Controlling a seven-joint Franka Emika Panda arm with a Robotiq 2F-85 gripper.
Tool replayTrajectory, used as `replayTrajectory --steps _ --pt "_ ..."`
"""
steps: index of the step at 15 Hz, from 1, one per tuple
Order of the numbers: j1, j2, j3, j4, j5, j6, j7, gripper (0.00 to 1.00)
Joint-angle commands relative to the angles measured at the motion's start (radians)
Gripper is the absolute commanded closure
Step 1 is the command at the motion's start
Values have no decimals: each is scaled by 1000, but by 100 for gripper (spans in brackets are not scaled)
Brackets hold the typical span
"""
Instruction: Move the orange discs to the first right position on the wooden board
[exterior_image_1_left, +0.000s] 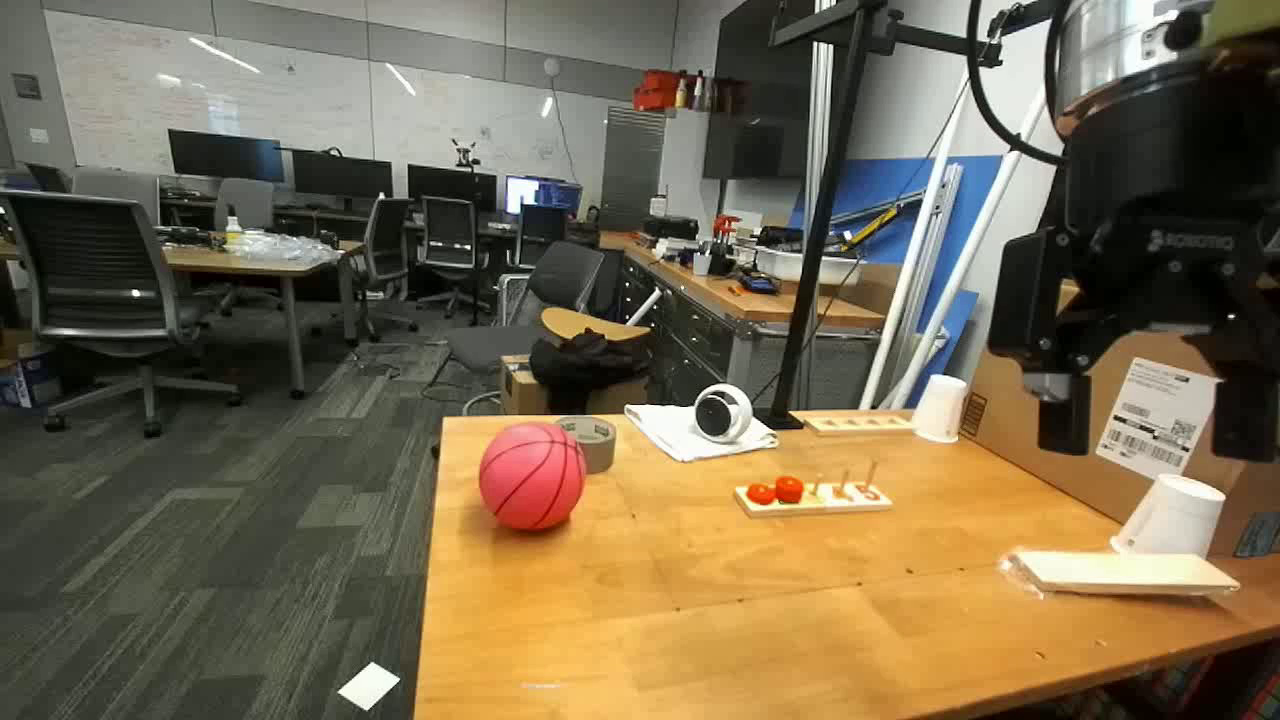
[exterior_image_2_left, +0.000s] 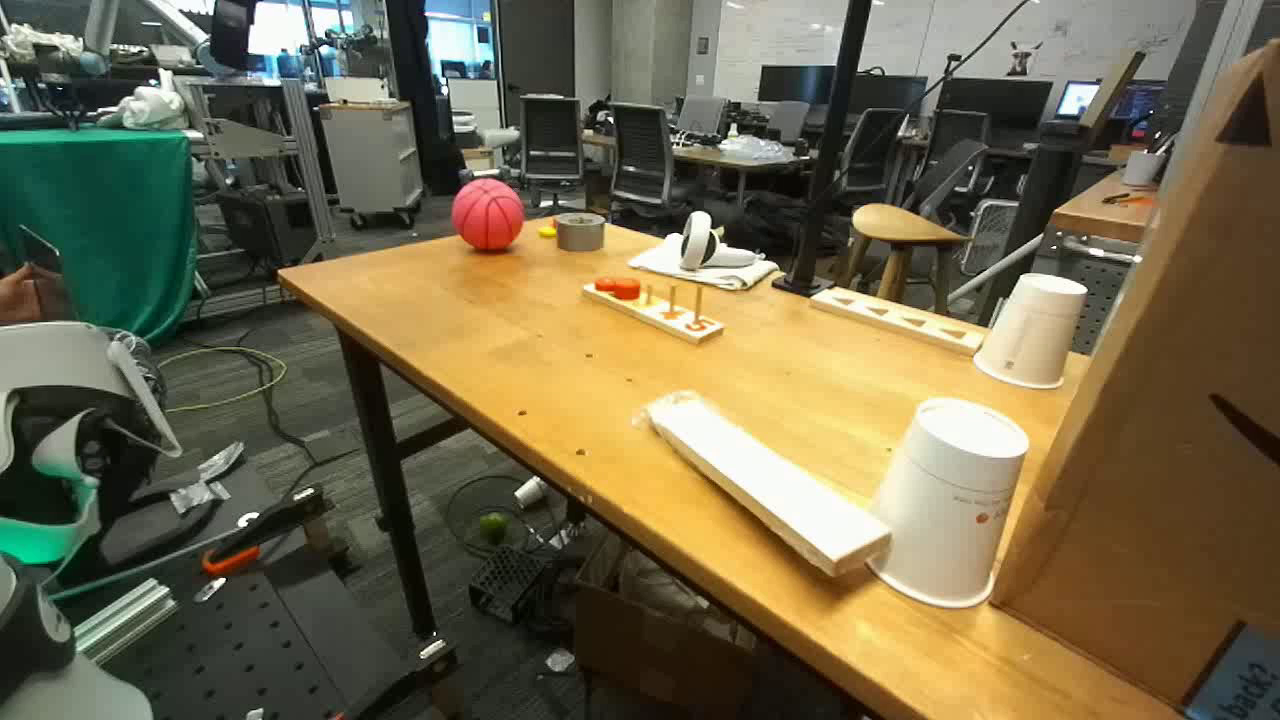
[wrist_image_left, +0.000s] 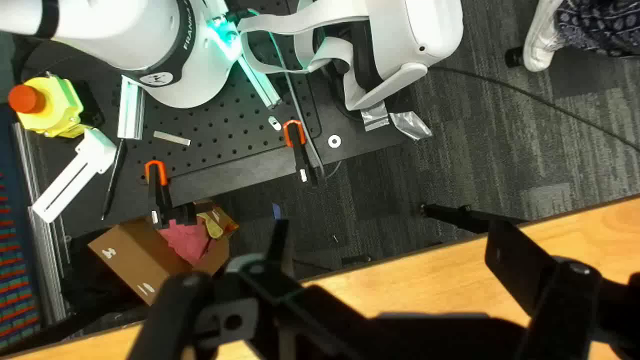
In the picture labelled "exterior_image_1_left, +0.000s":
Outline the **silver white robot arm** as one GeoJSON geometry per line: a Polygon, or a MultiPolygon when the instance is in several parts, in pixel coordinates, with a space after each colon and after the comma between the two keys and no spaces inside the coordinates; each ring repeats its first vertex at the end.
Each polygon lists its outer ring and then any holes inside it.
{"type": "Polygon", "coordinates": [[[987,347],[1086,446],[1092,366],[1177,331],[1216,373],[1210,448],[1277,451],[1280,0],[1056,0],[1052,210],[999,258],[987,347]]]}

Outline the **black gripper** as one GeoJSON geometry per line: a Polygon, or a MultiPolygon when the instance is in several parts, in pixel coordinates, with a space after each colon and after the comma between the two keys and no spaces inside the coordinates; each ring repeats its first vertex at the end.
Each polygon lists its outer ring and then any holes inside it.
{"type": "Polygon", "coordinates": [[[1086,451],[1086,373],[1126,331],[1181,331],[1218,377],[1210,451],[1277,456],[1277,217],[1130,213],[999,258],[987,347],[1037,381],[1040,446],[1086,451]]]}

